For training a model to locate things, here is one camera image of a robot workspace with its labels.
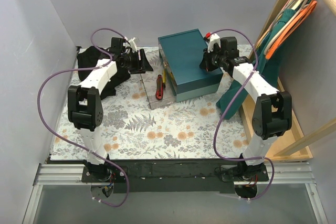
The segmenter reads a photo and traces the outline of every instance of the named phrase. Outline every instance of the box lid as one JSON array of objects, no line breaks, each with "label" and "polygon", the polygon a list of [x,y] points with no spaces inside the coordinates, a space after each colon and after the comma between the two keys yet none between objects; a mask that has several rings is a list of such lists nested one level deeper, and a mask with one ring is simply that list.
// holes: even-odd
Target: box lid
[{"label": "box lid", "polygon": [[220,69],[206,72],[200,68],[204,48],[207,44],[198,29],[159,37],[160,54],[174,76],[177,93],[220,83]]}]

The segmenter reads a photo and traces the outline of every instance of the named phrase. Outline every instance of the wooden tray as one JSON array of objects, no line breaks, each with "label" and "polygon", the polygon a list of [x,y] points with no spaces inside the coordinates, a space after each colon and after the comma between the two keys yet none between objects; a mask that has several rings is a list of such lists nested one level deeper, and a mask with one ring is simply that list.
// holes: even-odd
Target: wooden tray
[{"label": "wooden tray", "polygon": [[[282,86],[280,80],[278,79],[278,90],[284,91],[284,87]],[[253,135],[252,128],[252,117],[254,111],[255,103],[251,96],[248,96],[243,105],[240,107],[240,115],[243,121],[243,125],[245,128],[245,133],[248,142],[251,140]],[[287,131],[283,136],[279,137],[272,145],[271,149],[267,153],[267,157],[275,162],[292,162],[292,161],[306,161],[308,159],[313,158],[309,147],[305,147],[302,150],[293,153],[290,156],[274,156],[276,153],[280,152],[288,145],[294,143],[295,141],[301,139],[304,136],[300,124],[295,116],[294,111],[292,112],[292,128]]]}]

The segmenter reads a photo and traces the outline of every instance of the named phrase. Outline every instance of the wooden frame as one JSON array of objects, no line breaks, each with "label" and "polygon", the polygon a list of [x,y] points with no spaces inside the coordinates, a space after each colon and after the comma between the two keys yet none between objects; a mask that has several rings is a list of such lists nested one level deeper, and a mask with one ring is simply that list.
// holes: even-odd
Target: wooden frame
[{"label": "wooden frame", "polygon": [[[323,1],[336,16],[336,0],[323,0]],[[280,10],[282,9],[282,7],[285,5],[286,2],[287,0],[276,1],[273,10],[269,14],[257,41],[267,30],[269,25],[272,23],[272,21],[280,12]],[[278,89],[280,91],[284,90],[281,81],[279,79],[278,79]],[[253,117],[254,106],[255,106],[254,101],[250,96],[248,96],[240,108],[240,114],[242,116],[241,118],[243,121],[248,141],[250,141],[253,134],[251,120]],[[319,129],[315,130],[314,132],[304,136],[300,124],[293,111],[291,130],[287,131],[273,144],[273,146],[267,153],[267,157],[271,158],[273,161],[278,162],[308,160],[312,158],[312,154],[309,150],[308,145],[316,142],[317,140],[327,136],[328,134],[334,131],[336,131],[336,118],[331,120],[327,124],[323,125]]]}]

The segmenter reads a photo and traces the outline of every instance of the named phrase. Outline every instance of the red utility knife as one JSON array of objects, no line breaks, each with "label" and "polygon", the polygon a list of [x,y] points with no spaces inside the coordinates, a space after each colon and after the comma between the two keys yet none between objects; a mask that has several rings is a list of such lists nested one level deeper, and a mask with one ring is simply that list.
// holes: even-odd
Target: red utility knife
[{"label": "red utility knife", "polygon": [[162,75],[158,75],[158,78],[156,79],[156,94],[155,97],[158,100],[162,100],[163,98],[163,81],[162,81]]}]

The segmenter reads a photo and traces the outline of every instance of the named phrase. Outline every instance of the white bracket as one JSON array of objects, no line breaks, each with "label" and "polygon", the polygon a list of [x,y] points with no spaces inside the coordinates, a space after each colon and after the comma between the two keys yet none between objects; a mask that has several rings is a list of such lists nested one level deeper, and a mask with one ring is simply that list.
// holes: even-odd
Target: white bracket
[{"label": "white bracket", "polygon": [[[235,66],[233,68],[233,79],[243,85],[252,71],[253,65],[250,63],[243,63],[239,66]],[[265,81],[258,72],[255,72],[252,75],[251,79],[246,84],[245,89],[250,94],[254,102],[256,102],[257,98],[262,94],[276,94],[279,91]]]},{"label": "white bracket", "polygon": [[221,38],[217,34],[211,34],[208,42],[208,52],[212,52],[214,50],[215,43],[217,43],[220,46]]},{"label": "white bracket", "polygon": [[[97,67],[102,66],[109,62],[110,59],[102,59],[98,60]],[[84,81],[82,81],[79,86],[82,88],[92,88],[95,87],[99,90],[99,94],[103,91],[106,83],[110,81],[110,78],[117,73],[117,64],[112,61],[106,67],[101,67],[99,69],[93,70],[89,76],[86,77]]]},{"label": "white bracket", "polygon": [[254,159],[245,161],[247,165],[259,165],[264,162],[264,158],[271,148],[272,144],[278,139],[278,136],[272,136],[266,140],[262,140],[257,134],[253,134],[250,143],[243,152],[243,158],[262,157],[262,159]]},{"label": "white bracket", "polygon": [[138,48],[136,47],[135,41],[137,38],[131,38],[128,42],[130,43],[130,47],[132,48],[133,52],[136,52]]},{"label": "white bracket", "polygon": [[[107,152],[104,148],[103,142],[101,140],[101,128],[96,127],[94,131],[89,129],[80,129],[79,133],[83,139],[84,146],[91,151],[97,153],[102,157],[107,157]],[[93,165],[103,164],[105,161],[94,156],[92,153],[88,153],[87,162]]]}]

